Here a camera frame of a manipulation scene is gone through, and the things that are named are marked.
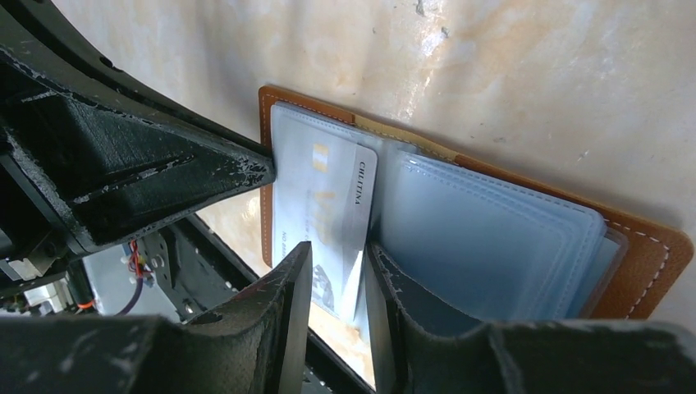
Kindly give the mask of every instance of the brown leather card holder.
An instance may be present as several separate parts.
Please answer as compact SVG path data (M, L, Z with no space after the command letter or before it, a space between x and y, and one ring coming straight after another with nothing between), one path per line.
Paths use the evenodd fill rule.
M270 148L271 106L277 101L294 104L382 137L418 145L434 158L597 210L604 217L607 226L623 233L629 244L623 261L598 301L591 318L647 318L694 254L691 240L682 231L508 172L413 132L373 121L290 90L264 86L259 90L261 143ZM269 185L261 190L263 260L268 265L272 261L272 206L272 185Z

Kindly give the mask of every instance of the card slot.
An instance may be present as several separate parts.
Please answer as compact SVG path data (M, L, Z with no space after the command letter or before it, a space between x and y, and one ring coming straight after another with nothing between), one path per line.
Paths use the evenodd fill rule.
M526 242L526 245L531 245L527 246L527 248L530 247L538 247L539 248L539 240L545 240L547 243L545 245L545 250L541 254L536 254L532 257L530 257L532 253L528 253L528 261L531 261L532 264L537 265L536 272L531 273L527 272L526 277L527 281L524 284L519 284L519 279L522 277L525 277L524 272L517 272L515 275L512 275L510 277L510 271L506 270L498 270L495 274L498 277L491 277L491 281L500 281L501 277L507 277L509 279L508 284L505 284L504 286L499 286L501 291L504 289L510 289L512 287L515 287L515 284L513 282L518 282L516 287L516 293L514 296L510 295L509 297L503 297L507 298L510 302L515 302L516 307L515 310L512 310L510 306L504 307L507 308L508 310L505 311L504 313L492 313L491 310L488 311L482 311L480 308L478 310L472 310L471 305L462 305L462 302L459 302L461 297L458 295L452 296L446 295L444 293L451 291L450 289L445 289L443 286L439 287L439 292L443 295L443 299L448 300L448 302L452 303L453 305L457 305L461 310L465 313L472 314L473 316L477 316L479 318L544 318L547 316L542 316L542 315L537 315L537 314L532 314L531 316L526 314L526 311L529 310L529 306L531 305L531 308L535 311L537 309L534 308L534 301L538 298L538 291L540 289L540 281L538 280L542 274L539 271L539 268L542 267L543 269L541 272L545 270L553 270L555 266L557 266L556 262L560 259L560 257L564 254L564 249L567 249L567 235L564 234L562 231L558 230L557 228L548 226L547 224L542 224L539 220L534 219L531 215L528 213L531 213L532 211L536 211L535 209L531 207L522 207L521 204L516 204L514 201L511 199L508 199L504 196L500 195L500 198L498 200L491 199L485 195L481 195L480 193L477 193L473 190L467 190L461 186L458 185L453 185L450 182L443 180L443 179L437 179L434 177L432 174L427 174L426 172L419 171L418 168L412 167L410 171L404 172L404 173L409 173L409 174L418 174L419 176L425 176L426 178L432 180L435 182L435 184L421 184L419 185L420 188L425 188L428 189L430 192L431 200L433 197L433 190L439 188L442 188L440 185L445 185L447 186L448 189L455 190L457 192L457 198L451 198L453 197L452 195L447 196L445 199L439 199L437 201L438 204L452 204L453 201L457 201L459 203L463 203L462 201L462 194L459 193L461 191L465 192L465 195L473 196L476 200L483 201L485 204L493 205L497 209L502 209L503 211L506 211L507 215L505 218L505 225L504 227L506 228L516 228L520 229L520 234L516 234L516 240L511 240L511 239L501 239L500 234L486 234L484 235L483 232L481 232L481 228L476 228L474 227L474 232L473 234L469 234L469 236L478 236L477 242L487 242L489 245L491 241L499 241L499 245L495 245L496 248L512 248L521 250L520 245L524 244ZM394 196L398 196L399 199L404 199L405 195L408 195L409 193L417 193L417 190L413 190L413 185L409 186L408 181L403 181L401 182L401 186L397 185L395 189L392 191L394 192ZM477 201L474 199L469 198L466 203L470 204L469 208L483 208ZM505 206L502 203L502 200L506 200L509 204L516 204L516 208L511 208L509 206ZM448 282L449 277L451 276L450 273L434 273L435 267L434 266L428 266L425 269L421 269L419 271L419 267L411 267L410 266L410 261L413 259L413 261L433 261L433 254L428 251L427 253L424 253L424 250L426 249L431 249L431 250L438 250L442 249L445 250L447 253L447 248L451 249L453 245L460 245L462 244L462 240L457 240L455 237L451 237L451 240L444 240L440 237L440 234L433 238L431 235L433 232L438 232L441 231L441 225L442 222L439 222L438 220L443 219L443 218L437 218L433 227L439 227L435 228L434 230L432 228L421 228L420 231L418 231L417 234L407 234L408 231L413 231L413 226L419 227L419 224L423 224L423 222L413 222L413 223L405 223L404 218L407 218L408 215L410 214L413 216L414 212L416 212L418 209L417 208L423 208L423 200L419 199L414 199L414 204L411 206L407 206L399 210L398 212L394 212L394 207L391 204L388 204L387 207L385 207L385 218L382 221L382 225L380 227L380 238L382 241L382 244L390 251L392 255L395 256L396 261L399 262L402 265L402 268L406 272L410 272L412 276L414 277L421 277L425 279L424 284L426 286L430 285L432 286L437 286L438 284L441 285L442 282ZM539 211L533 212L534 214L538 215L543 215ZM454 216L456 216L457 213L456 211L450 211L447 216L448 218L444 218L446 220L452 220ZM479 223L481 226L486 226L487 224L485 222L494 222L498 221L498 224L500 224L500 212L496 215L491 215L490 218L485 218L483 222L481 222L481 218L479 218ZM406 236L409 238L409 240L399 240L399 238ZM466 243L466 248L462 250L456 250L456 251L450 251L452 256L458 256L460 259L467 259L468 254L471 254L474 252L475 245L471 245L471 243ZM477 260L484 261L482 256L477 256ZM507 256L501 256L501 258L498 259L497 263L501 264L502 263L509 263L511 260L516 259L519 256L512 256L508 254ZM546 263L542 266L539 264L539 262L546 261ZM452 266L451 261L448 263L447 261L438 261L437 263L443 264L443 267L450 266L450 268L459 270L459 272L462 272L462 266ZM478 267L479 271L481 268L486 268L485 266L480 266ZM508 267L509 269L517 269L518 271L520 270L520 267ZM480 273L476 272L476 267L474 267L474 273L476 275L479 275ZM471 281L482 281L485 280L484 277L480 278L466 278L467 280ZM461 286L457 286L455 283L452 283L452 285L455 288L461 288ZM490 290L488 289L488 293L495 293L496 290ZM466 297L472 297L473 294L470 292L468 295L465 295L464 298Z
M408 161L409 165L419 165L417 160L414 160L414 157L412 155L407 155L405 160ZM475 188L477 190L481 190L482 192L489 193L491 195L495 195L495 192L500 192L497 189L491 189L488 188L486 185L481 185L480 183L476 181L471 181L471 180L463 180L461 178L454 178L453 176L449 174L445 174L443 172L440 172L438 170L428 168L428 171L434 172L434 176L439 176L439 177L444 177L448 181L452 181L456 184L461 184L464 182L465 184L469 185L471 188ZM508 204L515 204L517 208L522 208L525 206L522 202L519 200L514 199L514 197L509 196L508 194L501 193L500 195L505 195L508 197ZM572 222L568 222L565 220L560 220L545 211L539 209L537 212L538 216L536 218L541 218L544 221L551 220L553 222L553 226L559 229L562 229L566 231L569 235L570 240L578 240L579 239L579 228ZM577 254L577 242L576 241L570 241L568 244L568 248L566 250L566 255L560 260L560 269L556 269L553 271L549 271L548 275L546 275L543 284L539 288L539 295L537 299L531 304L535 308L541 308L540 305L544 304L553 304L555 305L554 312L552 314L552 317L558 318L558 317L563 317L565 310L567 309L568 304L570 303L570 300L567 300L567 295L572 289L572 291L575 291L577 289L577 286L579 285L579 278L577 277L577 267L581 265L582 260L580 256ZM567 269L564 270L565 265L563 262L567 262L569 259L571 259L572 256L576 256L575 261L572 263L570 266L570 273L567 273L564 276L564 273L567 272ZM545 296L547 294L562 294L559 300L554 300L554 297L549 297Z
M584 272L594 261L594 257L602 244L603 235L607 231L602 216L590 208L568 203L551 196L533 192L532 190L519 188L508 182L484 176L465 168L455 167L437 162L431 158L416 157L414 155L409 155L408 158L417 163L414 165L429 167L432 171L436 172L438 172L438 170L435 168L440 169L441 171L439 171L438 174L441 176L464 176L467 179L484 182L485 184L493 186L496 190L508 194L513 198L519 198L515 194L522 196L524 199L528 197L532 198L531 202L541 202L541 204L536 204L537 208L559 219L565 219L566 222L573 227L577 235L575 239L578 241L572 242L571 247L574 249L570 252L570 255L576 256L575 261L571 266L570 275L567 279L555 278L556 282L562 280L566 285L562 291L558 310L555 311L554 315L557 317L565 317L567 315L566 309L570 307L570 304L575 298L575 293L579 289ZM545 286L543 291L551 293L552 288Z
M386 182L387 174L392 172L389 167L397 163L399 152L418 153L419 147L414 144L383 138L355 127L347 126L330 117L318 115L316 112L297 107L294 104L278 102L273 104L272 110L274 114L322 127L326 132L359 144L360 146L364 146L365 148L372 149L377 154L377 176L373 191L373 209L370 214L369 224L369 228L373 229L382 215L381 208L384 201L384 187L382 185Z
M291 116L282 108L271 113L277 143L272 263L282 259L287 245L312 241L313 300L327 312L352 320L377 155L327 132L335 126Z
M607 229L601 248L588 267L586 277L583 278L566 317L587 318L592 313L607 289L609 281L621 265L628 248L629 241L625 234L613 228Z

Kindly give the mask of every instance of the white marble background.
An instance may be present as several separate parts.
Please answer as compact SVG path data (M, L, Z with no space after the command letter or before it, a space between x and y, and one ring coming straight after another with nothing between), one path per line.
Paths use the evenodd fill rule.
M274 83L696 237L694 1L54 2L115 66L256 140ZM253 264L258 196L201 213ZM694 307L691 265L652 317L696 331Z

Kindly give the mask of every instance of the white card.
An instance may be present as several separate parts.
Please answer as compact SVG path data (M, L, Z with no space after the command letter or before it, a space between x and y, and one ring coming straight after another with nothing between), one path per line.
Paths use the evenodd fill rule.
M337 127L272 106L272 256L275 266L298 242L312 241L313 300L352 320L377 155L329 132Z

